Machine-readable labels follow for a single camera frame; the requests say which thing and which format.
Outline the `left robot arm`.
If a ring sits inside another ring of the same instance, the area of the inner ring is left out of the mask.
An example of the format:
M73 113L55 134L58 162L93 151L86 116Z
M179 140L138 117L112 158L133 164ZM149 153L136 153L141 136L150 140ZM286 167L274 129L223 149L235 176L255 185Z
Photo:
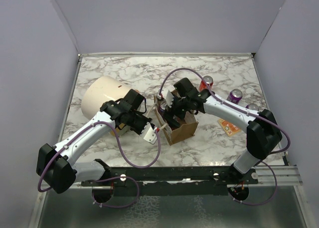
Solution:
M41 181L60 194L72 184L82 181L95 181L99 185L109 182L108 166L101 160L79 163L80 156L97 140L121 124L128 126L145 141L157 141L152 119L138 111L144 101L137 91L131 89L117 101L105 102L95 116L69 138L50 146L44 144L38 153L36 172Z

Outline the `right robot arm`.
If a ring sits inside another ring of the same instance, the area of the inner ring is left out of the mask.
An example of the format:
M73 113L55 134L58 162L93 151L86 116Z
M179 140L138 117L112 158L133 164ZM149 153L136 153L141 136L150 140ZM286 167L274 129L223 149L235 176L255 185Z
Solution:
M229 178L239 184L247 178L247 172L267 158L282 139L273 113L267 109L258 112L229 103L210 88L198 91L188 78L174 84L177 94L161 88L158 98L164 99L167 108L164 117L176 125L174 117L183 119L187 112L198 111L217 116L246 133L246 150L229 168Z

